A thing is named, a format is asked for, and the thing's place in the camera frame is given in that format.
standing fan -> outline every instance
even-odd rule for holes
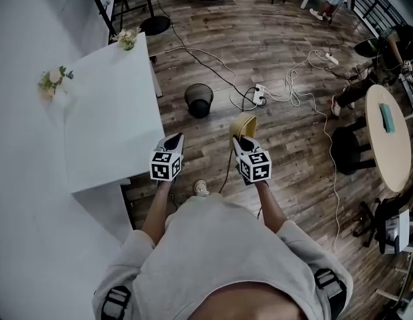
[[[145,35],[158,35],[169,28],[171,21],[163,15],[155,16],[151,0],[147,0],[147,3],[151,17],[142,22],[141,31],[145,32]]]

gray sweatshirt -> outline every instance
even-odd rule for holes
[[[350,274],[294,222],[273,233],[221,195],[191,197],[168,217],[157,246],[142,231],[129,235],[95,292],[93,311],[101,319],[109,290],[124,285],[131,292],[125,320],[187,319],[215,290],[259,282],[288,294],[309,320],[329,320],[328,299],[314,280],[321,268],[346,285],[346,307]]]

round table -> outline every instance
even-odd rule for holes
[[[389,106],[394,132],[387,133],[380,104]],[[355,131],[366,127],[369,143],[359,145]],[[358,169],[377,167],[389,189],[401,191],[411,169],[411,142],[402,111],[393,96],[381,85],[373,85],[366,94],[365,116],[347,127],[337,128],[332,135],[331,154],[337,169],[346,175]],[[372,150],[374,158],[361,161],[360,154]]]

wooden floor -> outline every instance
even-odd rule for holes
[[[329,44],[338,44],[340,37],[326,23],[311,16],[307,9],[301,10],[302,0],[286,0],[285,4],[276,0],[273,5],[270,1],[160,0],[184,43],[221,58],[238,74],[236,85],[240,91],[261,83],[275,93],[282,93],[284,82],[280,77],[284,77],[288,69],[305,60],[312,49],[328,52]],[[131,6],[140,2],[142,0],[130,1]],[[153,6],[156,14],[163,15],[156,1]],[[123,25],[125,28],[138,26],[146,17],[147,13],[135,11],[125,16]],[[350,69],[363,61],[353,52],[353,46],[370,34],[354,14],[344,10],[334,18],[333,26],[342,34],[345,43],[333,47],[332,53],[340,64]],[[150,55],[181,46],[171,29],[148,37],[147,42]],[[233,81],[234,76],[214,58],[200,52],[195,54],[228,81]],[[320,59],[313,59],[313,62],[323,66]],[[179,205],[192,194],[192,185],[197,179],[205,180],[211,192],[218,192],[226,176],[230,154],[228,127],[240,113],[230,103],[229,94],[235,101],[240,102],[241,98],[183,50],[157,56],[154,69],[163,90],[158,103],[165,133],[185,134],[184,168],[172,191],[175,202]],[[342,68],[336,71],[344,74]],[[307,64],[299,66],[297,72],[296,90],[313,93],[318,110],[329,114],[331,96],[339,94],[347,82]],[[194,119],[187,112],[183,96],[194,83],[204,83],[214,91],[211,113],[205,119]],[[392,88],[407,113],[409,106],[401,89],[398,83]],[[363,114],[363,103],[356,102],[355,112],[343,110],[339,120],[331,119],[326,131],[332,134],[336,127],[352,123]],[[325,117],[314,112],[310,97],[302,98],[299,107],[268,97],[265,107],[250,113],[258,117],[256,138],[273,159],[270,187],[276,199],[290,219],[330,250],[337,232],[337,200],[332,191],[334,166],[328,154],[330,140],[323,133]],[[365,139],[362,131],[358,135]],[[228,201],[244,205],[256,214],[260,208],[256,190],[243,184],[235,166],[233,158],[222,194]],[[155,186],[148,175],[135,177],[131,182],[127,198],[139,227],[155,194]],[[356,221],[360,216],[359,202],[365,200],[371,205],[376,197],[394,194],[387,190],[375,169],[361,170],[351,176],[339,173],[336,190],[340,196],[341,229],[335,254],[354,279],[353,298],[341,319],[372,319],[386,302],[385,298],[375,296],[374,290],[397,292],[400,276],[393,267],[404,265],[406,256],[395,259],[391,255],[380,255],[376,243],[369,249],[363,248],[362,239],[353,238],[352,232],[364,224]],[[169,201],[169,212],[174,211]]]

black mesh trash can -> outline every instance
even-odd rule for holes
[[[214,93],[207,85],[198,83],[190,85],[184,94],[188,112],[196,119],[201,119],[209,114]]]

